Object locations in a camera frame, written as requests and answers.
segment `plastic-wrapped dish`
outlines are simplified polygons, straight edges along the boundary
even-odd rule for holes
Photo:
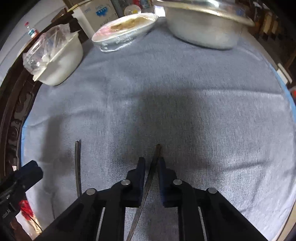
[[[103,25],[91,39],[102,52],[116,51],[147,34],[157,18],[149,12],[124,16]]]

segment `plastic wrap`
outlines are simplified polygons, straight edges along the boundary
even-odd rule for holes
[[[32,74],[43,72],[50,60],[69,42],[75,33],[70,33],[69,24],[60,24],[43,33],[35,44],[24,53],[23,65]]]
[[[116,19],[102,26],[92,41],[102,52],[119,50],[147,34],[157,18],[153,13],[138,13]]]

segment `white box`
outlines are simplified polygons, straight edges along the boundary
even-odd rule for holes
[[[90,39],[104,24],[118,19],[110,0],[86,0],[70,10],[73,10],[72,16],[77,18],[81,28]]]

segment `metal rivet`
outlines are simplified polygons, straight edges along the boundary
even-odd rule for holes
[[[217,192],[217,189],[216,188],[209,188],[208,192],[211,194],[215,194]]]
[[[182,180],[180,180],[180,179],[175,179],[175,180],[173,181],[173,184],[175,184],[175,185],[181,185],[181,184],[182,184]]]
[[[131,181],[127,180],[127,179],[124,179],[121,181],[121,185],[124,185],[124,186],[130,185],[130,183],[131,183]]]
[[[87,189],[86,194],[91,196],[94,195],[96,193],[96,190],[93,188]]]

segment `gray tablecloth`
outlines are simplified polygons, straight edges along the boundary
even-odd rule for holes
[[[161,143],[180,179],[216,187],[267,239],[277,234],[295,200],[295,123],[260,53],[243,39],[227,51],[194,46],[165,24],[116,52],[83,48],[65,82],[41,86],[22,130],[22,164],[44,171],[27,192],[43,227],[76,199],[81,139],[83,191],[124,179],[139,156],[149,167]],[[162,207],[156,179],[133,240],[178,240],[176,209]]]

